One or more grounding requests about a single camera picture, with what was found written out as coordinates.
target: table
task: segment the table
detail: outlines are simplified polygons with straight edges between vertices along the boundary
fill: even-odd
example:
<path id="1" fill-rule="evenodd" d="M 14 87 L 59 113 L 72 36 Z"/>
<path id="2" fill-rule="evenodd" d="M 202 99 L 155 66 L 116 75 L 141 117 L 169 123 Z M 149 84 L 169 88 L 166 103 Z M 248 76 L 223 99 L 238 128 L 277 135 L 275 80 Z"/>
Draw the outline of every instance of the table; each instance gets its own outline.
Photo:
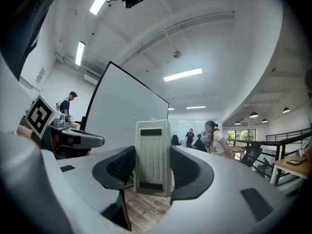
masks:
<path id="1" fill-rule="evenodd" d="M 230 146 L 230 150 L 233 153 L 233 157 L 235 157 L 235 154 L 240 154 L 240 159 L 242 159 L 242 154 L 246 152 L 246 149 L 237 146 Z"/>
<path id="2" fill-rule="evenodd" d="M 182 146 L 186 147 L 186 140 L 180 140 L 180 143 L 182 144 Z"/>
<path id="3" fill-rule="evenodd" d="M 310 174 L 311 169 L 312 169 L 312 164 L 310 161 L 306 160 L 302 164 L 297 165 L 297 166 L 294 166 L 294 165 L 287 163 L 287 161 L 290 161 L 290 160 L 303 161 L 305 159 L 306 159 L 305 157 L 303 157 L 303 158 L 301 158 L 301 157 L 290 157 L 290 158 L 285 158 L 285 159 L 274 161 L 273 162 L 274 163 L 274 169 L 273 169 L 273 173 L 272 173 L 270 183 L 271 184 L 275 183 L 278 169 L 283 170 L 287 173 L 294 174 L 296 176 L 307 179 L 309 177 L 309 174 Z"/>

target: sleeve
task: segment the sleeve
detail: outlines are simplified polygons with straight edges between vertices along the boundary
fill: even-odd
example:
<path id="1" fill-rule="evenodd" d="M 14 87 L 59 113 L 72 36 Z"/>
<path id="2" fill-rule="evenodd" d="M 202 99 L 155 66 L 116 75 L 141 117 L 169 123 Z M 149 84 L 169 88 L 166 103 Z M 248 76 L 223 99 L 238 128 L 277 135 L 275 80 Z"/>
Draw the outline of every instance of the sleeve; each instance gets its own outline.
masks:
<path id="1" fill-rule="evenodd" d="M 62 108 L 63 110 L 69 110 L 69 102 L 68 100 L 65 100 L 62 102 Z"/>
<path id="2" fill-rule="evenodd" d="M 216 134 L 214 134 L 214 140 L 220 141 L 224 137 L 223 133 L 218 131 Z"/>

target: man in black cap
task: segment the man in black cap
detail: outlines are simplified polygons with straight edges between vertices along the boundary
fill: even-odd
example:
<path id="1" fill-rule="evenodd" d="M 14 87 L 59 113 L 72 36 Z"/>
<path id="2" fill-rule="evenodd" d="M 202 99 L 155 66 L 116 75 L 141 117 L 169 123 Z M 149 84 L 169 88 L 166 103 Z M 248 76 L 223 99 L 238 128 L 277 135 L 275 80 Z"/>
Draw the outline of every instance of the man in black cap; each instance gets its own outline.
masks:
<path id="1" fill-rule="evenodd" d="M 194 133 L 192 128 L 190 128 L 190 130 L 186 133 L 185 137 L 186 137 L 186 147 L 192 148 L 192 142 L 194 139 Z"/>
<path id="2" fill-rule="evenodd" d="M 61 105 L 59 106 L 59 110 L 62 114 L 65 114 L 69 117 L 69 104 L 74 98 L 78 97 L 77 94 L 74 91 L 71 91 L 69 93 L 68 98 L 66 98 Z"/>

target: person in dark clothes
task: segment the person in dark clothes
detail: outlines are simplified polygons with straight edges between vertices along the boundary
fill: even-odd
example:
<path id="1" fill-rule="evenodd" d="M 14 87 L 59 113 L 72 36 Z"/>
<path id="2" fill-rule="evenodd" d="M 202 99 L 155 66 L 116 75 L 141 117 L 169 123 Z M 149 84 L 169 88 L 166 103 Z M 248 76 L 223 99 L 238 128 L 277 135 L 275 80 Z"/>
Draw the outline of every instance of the person in dark clothes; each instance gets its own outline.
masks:
<path id="1" fill-rule="evenodd" d="M 69 93 L 69 96 L 68 98 L 66 98 L 59 106 L 59 110 L 62 114 L 65 114 L 69 117 L 69 105 L 70 105 L 70 102 L 72 100 L 74 100 L 77 96 L 77 94 L 74 92 L 74 91 L 71 91 Z"/>
<path id="2" fill-rule="evenodd" d="M 210 139 L 210 134 L 207 134 L 206 131 L 202 131 L 192 142 L 192 147 L 195 147 L 196 150 L 200 150 L 210 154 Z"/>
<path id="3" fill-rule="evenodd" d="M 194 133 L 192 128 L 186 133 L 185 137 L 186 137 L 186 147 L 192 148 L 192 142 L 194 139 Z"/>
<path id="4" fill-rule="evenodd" d="M 17 80 L 28 55 L 37 45 L 40 29 L 54 0 L 1 1 L 0 50 Z"/>

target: chair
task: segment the chair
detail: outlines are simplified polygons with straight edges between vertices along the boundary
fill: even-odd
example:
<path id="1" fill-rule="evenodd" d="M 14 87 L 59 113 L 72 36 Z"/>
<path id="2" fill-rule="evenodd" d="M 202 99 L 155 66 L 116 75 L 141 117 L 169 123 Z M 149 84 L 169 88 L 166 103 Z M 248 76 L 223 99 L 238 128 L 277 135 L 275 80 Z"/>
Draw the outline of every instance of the chair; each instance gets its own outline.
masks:
<path id="1" fill-rule="evenodd" d="M 262 148 L 249 146 L 246 149 L 246 154 L 243 156 L 242 160 L 239 162 L 244 163 L 248 167 L 251 167 L 254 162 L 259 158 L 262 153 Z"/>
<path id="2" fill-rule="evenodd" d="M 172 136 L 171 143 L 175 146 L 180 146 L 182 143 L 179 143 L 179 138 L 176 135 Z"/>

